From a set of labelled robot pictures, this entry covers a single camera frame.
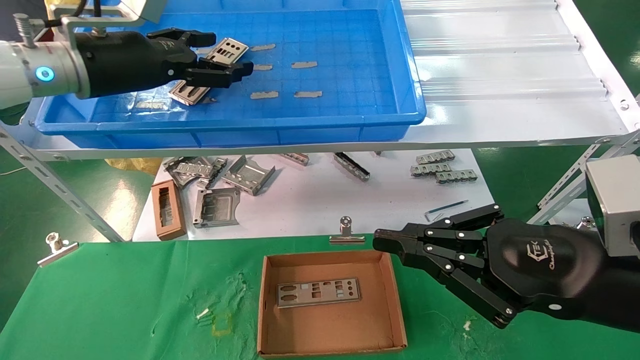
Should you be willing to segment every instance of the white table surface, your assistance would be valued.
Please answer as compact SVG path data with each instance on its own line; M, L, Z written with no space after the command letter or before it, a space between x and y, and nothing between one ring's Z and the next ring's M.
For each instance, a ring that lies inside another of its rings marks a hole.
M329 235L339 233L340 217L353 219L354 233L373 233L376 229L401 229L407 222L426 223L424 212L468 200L443 211L453 215L493 203L476 159L469 149L453 150L454 170L473 169L479 176L474 183L436 184L433 176L413 178L410 167L415 157L430 151L388 151L348 153L371 173L363 183L333 160L332 153L309 154L310 163L302 167L279 155L254 155L250 159L276 172L258 196L241 194L236 209L239 225L196 229L190 221L187 236L180 239L208 240L264 238L276 236ZM230 166L238 156L229 156ZM169 179L163 168L156 182ZM215 188L229 187L222 181ZM184 218L193 218L198 188L191 183L181 191ZM156 235L151 196L142 211L133 241L159 241Z

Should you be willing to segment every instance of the green floor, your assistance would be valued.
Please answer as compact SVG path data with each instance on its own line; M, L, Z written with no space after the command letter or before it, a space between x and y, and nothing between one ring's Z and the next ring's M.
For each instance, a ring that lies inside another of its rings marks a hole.
M640 92L640 2L575 0L632 93ZM496 202L527 219L536 203L586 147L478 149L476 158ZM102 160L52 164L64 180L125 238L130 238L152 177L113 169ZM0 150L0 173L20 167ZM0 329L48 254L51 231L72 240L103 241L28 171L0 177Z

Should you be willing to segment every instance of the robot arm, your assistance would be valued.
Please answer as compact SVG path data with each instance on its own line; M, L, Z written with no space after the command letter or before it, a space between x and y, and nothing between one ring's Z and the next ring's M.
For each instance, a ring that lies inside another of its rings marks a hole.
M489 226L483 236L476 230ZM640 332L640 260L598 233L504 219L490 205L431 225L378 229L376 250L426 271L498 328L522 311Z
M24 41L0 42L0 109L28 102L32 97L75 93L85 99L147 90L178 79L186 80L187 86L228 88L253 72L250 62L226 65L198 59L191 48L214 45L214 33L175 28L147 36L135 31L72 31L76 26L90 24L85 21L88 19L103 26L139 25L144 21L142 15L134 16L129 6L142 6L138 9L141 14L145 9L159 9L159 18L164 1L156 2L162 6L156 3L149 8L145 7L146 1L130 0L119 8L103 8L106 15L123 13L129 17L64 17L58 21L60 41L54 42L34 42L34 21L15 14Z

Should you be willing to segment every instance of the grid pattern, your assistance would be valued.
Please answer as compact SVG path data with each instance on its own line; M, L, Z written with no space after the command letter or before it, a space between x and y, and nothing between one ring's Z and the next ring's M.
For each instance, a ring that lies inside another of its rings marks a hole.
M397 113L376 10L171 14L140 31L169 26L213 31L219 38L232 37L249 46L276 44L271 50L248 51L242 58L273 64L273 70L254 71L229 89L212 89L207 96L217 102L193 107L167 96L173 84L101 98L91 122L213 120L215 126L220 120L224 126L242 126L248 119ZM317 61L318 66L292 69L291 63L297 61ZM279 97L250 99L252 92L273 90ZM297 91L318 90L322 97L293 96ZM154 108L145 106L148 103Z

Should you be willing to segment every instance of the white shelf surface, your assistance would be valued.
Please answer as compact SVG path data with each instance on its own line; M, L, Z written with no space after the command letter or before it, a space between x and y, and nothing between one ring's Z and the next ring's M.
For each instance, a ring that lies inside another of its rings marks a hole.
M428 116L398 142L79 149L8 131L41 160L624 143L640 108L571 0L403 0Z
M467 203L442 211L444 216L493 203L482 173L471 150L453 150L453 169L474 169L479 179L473 183L436 184L433 176L413 178L410 166L424 151L389 151L382 156L373 152L349 155L371 173L363 183L333 161L333 154L310 154L307 167L278 155L250 158L261 167L276 167L268 188L258 196L241 193L236 209L239 225L196 229L191 220L198 187L192 183L180 192L187 236L180 239L238 239L279 236L339 234L340 217L353 219L354 233L373 233L376 229L402 229L408 222L425 224L424 212L453 202ZM229 156L229 165L238 156ZM156 182L169 179L160 170ZM222 181L215 188L230 187ZM149 195L133 241L159 241Z

